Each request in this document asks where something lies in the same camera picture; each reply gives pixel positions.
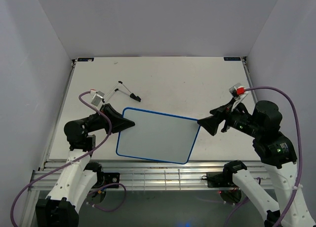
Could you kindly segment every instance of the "metal frame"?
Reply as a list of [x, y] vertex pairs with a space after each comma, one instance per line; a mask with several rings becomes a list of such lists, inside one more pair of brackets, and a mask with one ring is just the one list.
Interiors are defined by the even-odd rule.
[[[249, 85], [252, 86], [250, 74], [247, 68], [246, 59], [241, 57], [242, 64], [247, 76]], [[61, 112], [66, 100], [67, 92], [76, 66], [76, 60], [73, 60], [72, 70], [70, 72], [67, 85], [65, 87], [61, 106], [58, 116], [54, 124], [53, 132], [50, 137], [49, 145], [45, 148], [45, 153], [40, 164], [40, 171], [34, 171], [32, 180], [40, 177], [61, 165], [65, 164], [66, 160], [49, 160], [49, 154], [52, 147], [52, 142], [56, 134], [56, 128], [60, 120]], [[254, 92], [252, 96], [255, 102], [257, 97]], [[201, 180], [202, 175], [206, 172], [220, 173], [223, 170], [224, 164], [228, 161], [190, 161], [187, 164], [173, 163], [157, 163], [145, 161], [106, 161], [94, 160], [103, 166], [105, 172], [119, 172], [120, 183], [124, 184], [128, 191], [150, 191], [150, 190], [219, 190], [219, 188], [208, 188], [206, 181]], [[260, 161], [245, 161], [251, 175], [256, 178], [262, 178], [261, 186], [264, 189], [273, 189], [270, 177]], [[29, 227], [35, 213], [35, 205], [39, 198], [40, 191], [51, 190], [56, 184], [61, 171], [33, 184], [28, 191], [28, 197], [24, 213], [21, 220], [21, 227]]]

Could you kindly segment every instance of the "white table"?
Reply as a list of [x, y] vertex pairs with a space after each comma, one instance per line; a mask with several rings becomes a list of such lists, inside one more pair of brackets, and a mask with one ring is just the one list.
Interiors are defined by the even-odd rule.
[[[112, 57], [77, 62], [53, 138], [50, 160], [67, 158], [69, 144], [64, 125], [94, 113], [78, 100], [78, 95], [90, 89], [107, 94], [118, 80], [142, 99], [139, 103], [116, 92], [109, 103], [119, 113], [126, 107], [135, 107], [192, 118], [210, 116], [211, 109], [229, 102], [232, 96], [228, 89], [236, 83], [249, 86], [242, 61], [224, 61], [223, 57]], [[86, 95], [84, 99], [91, 102], [92, 98]], [[253, 97], [249, 95], [244, 103], [252, 112]], [[201, 128], [191, 161], [260, 160], [251, 137], [234, 129], [223, 134], [222, 127], [223, 124], [214, 137]], [[104, 130], [94, 134], [96, 143], [104, 139]], [[117, 139], [118, 134], [110, 136], [92, 159], [135, 160], [116, 155]]]

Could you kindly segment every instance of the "red connector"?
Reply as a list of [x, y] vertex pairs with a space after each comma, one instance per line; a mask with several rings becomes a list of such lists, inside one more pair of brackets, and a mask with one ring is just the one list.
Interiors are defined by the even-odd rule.
[[242, 95], [243, 93], [245, 93], [245, 88], [244, 87], [237, 88], [236, 93], [237, 95]]

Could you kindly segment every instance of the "cable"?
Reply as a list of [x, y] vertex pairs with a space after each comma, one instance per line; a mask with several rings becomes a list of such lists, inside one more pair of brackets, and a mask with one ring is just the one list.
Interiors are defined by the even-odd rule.
[[[295, 126], [296, 126], [296, 133], [297, 133], [297, 143], [298, 143], [298, 170], [297, 170], [297, 176], [296, 176], [296, 180], [295, 180], [295, 184], [294, 186], [298, 187], [301, 181], [301, 177], [302, 177], [302, 169], [303, 169], [303, 155], [302, 155], [302, 142], [301, 142], [301, 131], [300, 131], [300, 125], [298, 122], [298, 115], [294, 106], [293, 101], [290, 99], [290, 97], [285, 94], [283, 91], [274, 88], [274, 87], [270, 87], [270, 86], [257, 86], [257, 87], [252, 87], [252, 88], [248, 88], [245, 89], [245, 91], [251, 91], [251, 90], [261, 90], [261, 89], [268, 89], [268, 90], [274, 90], [280, 94], [282, 94], [290, 103], [292, 110], [293, 110], [293, 114], [294, 114], [294, 119], [295, 119]], [[286, 213], [288, 212], [288, 210], [290, 209], [295, 195], [296, 195], [297, 190], [294, 189], [292, 191], [292, 195], [290, 196], [290, 199], [285, 207], [285, 209], [283, 210], [282, 214], [280, 215], [279, 219], [275, 222], [275, 224], [273, 225], [273, 227], [277, 227], [281, 221], [283, 220], [283, 218], [285, 217]]]
[[91, 203], [91, 202], [87, 202], [87, 203], [90, 204], [90, 205], [92, 205], [92, 207], [98, 208], [99, 210], [104, 211], [104, 212], [113, 212], [113, 211], [116, 211], [118, 208], [120, 208], [120, 207], [124, 204], [124, 202], [125, 202], [125, 200], [126, 200], [126, 187], [125, 187], [123, 184], [120, 184], [120, 183], [106, 184], [106, 185], [104, 185], [104, 186], [98, 188], [97, 190], [94, 190], [94, 191], [89, 192], [88, 195], [94, 194], [94, 193], [96, 193], [97, 191], [99, 191], [99, 190], [101, 190], [101, 189], [106, 189], [106, 188], [108, 188], [108, 187], [110, 187], [110, 186], [114, 186], [114, 185], [120, 185], [120, 186], [122, 186], [123, 189], [124, 189], [124, 197], [123, 197], [123, 200], [122, 200], [122, 202], [121, 202], [116, 208], [107, 210], [107, 209], [104, 209], [104, 208], [102, 208], [102, 207], [100, 207], [100, 206], [96, 206], [95, 204], [93, 204], [93, 203]]
[[[86, 106], [88, 106], [89, 108], [91, 108], [92, 110], [96, 111], [99, 115], [101, 115], [103, 118], [106, 119], [106, 121], [109, 123], [109, 132], [108, 132], [107, 136], [104, 138], [104, 140], [103, 140], [99, 145], [97, 145], [94, 149], [92, 149], [92, 150], [89, 151], [88, 153], [86, 153], [86, 154], [84, 154], [84, 155], [78, 157], [77, 159], [74, 159], [74, 160], [72, 161], [72, 163], [73, 163], [73, 162], [77, 162], [78, 160], [80, 160], [80, 159], [86, 157], [87, 155], [92, 154], [96, 149], [98, 149], [100, 146], [102, 146], [102, 145], [106, 142], [106, 140], [109, 138], [109, 136], [110, 136], [110, 134], [111, 134], [111, 131], [112, 131], [112, 124], [111, 124], [111, 121], [109, 120], [109, 118], [108, 118], [107, 116], [105, 116], [105, 114], [101, 113], [101, 112], [98, 111], [96, 108], [94, 108], [93, 106], [91, 106], [90, 104], [88, 104], [87, 102], [85, 102], [85, 101], [82, 99], [82, 96], [84, 96], [84, 95], [86, 95], [86, 94], [90, 94], [90, 91], [86, 91], [86, 92], [80, 94], [80, 95], [79, 95], [79, 100], [80, 100], [84, 105], [86, 105]], [[27, 184], [24, 188], [22, 188], [22, 190], [16, 195], [16, 197], [15, 197], [13, 203], [12, 203], [11, 210], [10, 210], [10, 219], [11, 219], [11, 223], [12, 223], [12, 225], [13, 225], [14, 227], [18, 227], [17, 223], [16, 223], [15, 220], [14, 220], [14, 207], [15, 207], [15, 205], [16, 205], [16, 202], [18, 201], [18, 199], [19, 199], [20, 196], [22, 195], [22, 193], [23, 193], [26, 189], [28, 189], [29, 187], [31, 187], [34, 183], [36, 183], [38, 180], [41, 180], [41, 179], [47, 177], [48, 175], [57, 172], [58, 170], [61, 170], [61, 169], [63, 169], [63, 168], [66, 168], [67, 166], [71, 165], [72, 163], [66, 163], [66, 164], [60, 166], [59, 168], [54, 169], [54, 170], [48, 172], [47, 174], [44, 174], [43, 176], [40, 176], [40, 177], [37, 178], [37, 179], [34, 179], [34, 180], [31, 181], [29, 184]]]
[[[256, 178], [257, 180], [259, 180], [259, 185], [261, 185], [261, 178]], [[248, 203], [250, 201], [250, 199], [248, 197], [246, 197], [241, 203], [238, 203], [236, 206], [236, 208], [234, 208], [231, 213], [227, 216], [225, 223], [224, 223], [224, 227], [227, 226], [229, 219], [232, 217], [233, 213], [235, 213], [236, 210], [238, 210], [242, 205]]]

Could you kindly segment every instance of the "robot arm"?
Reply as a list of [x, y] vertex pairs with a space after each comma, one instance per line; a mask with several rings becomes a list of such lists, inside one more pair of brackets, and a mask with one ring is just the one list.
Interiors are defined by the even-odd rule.
[[[111, 121], [112, 133], [123, 131], [135, 125], [133, 121], [123, 118], [110, 104], [105, 104], [100, 111]], [[39, 227], [77, 227], [79, 210], [93, 188], [105, 183], [100, 165], [90, 165], [91, 156], [73, 162], [76, 158], [95, 148], [95, 135], [89, 132], [105, 129], [109, 132], [107, 121], [98, 113], [89, 117], [66, 123], [64, 132], [70, 143], [67, 163], [56, 185], [46, 199], [39, 199], [36, 204], [36, 216]]]
[[[265, 226], [270, 227], [279, 218], [280, 211], [285, 209], [295, 188], [297, 156], [292, 142], [279, 131], [282, 114], [278, 111], [277, 105], [270, 101], [259, 101], [253, 114], [250, 114], [241, 103], [245, 95], [243, 94], [243, 98], [238, 97], [239, 89], [243, 87], [232, 87], [230, 92], [234, 98], [227, 104], [211, 110], [212, 116], [200, 119], [197, 123], [214, 136], [219, 124], [225, 121], [221, 132], [226, 132], [232, 127], [254, 138], [253, 147], [271, 178], [278, 200], [277, 205], [261, 187], [258, 187], [247, 170], [232, 169], [232, 174], [225, 176], [224, 168], [223, 175], [228, 183], [231, 181], [245, 192], [259, 210]], [[284, 227], [316, 226], [306, 207], [300, 187], [297, 188], [294, 201], [281, 223]]]

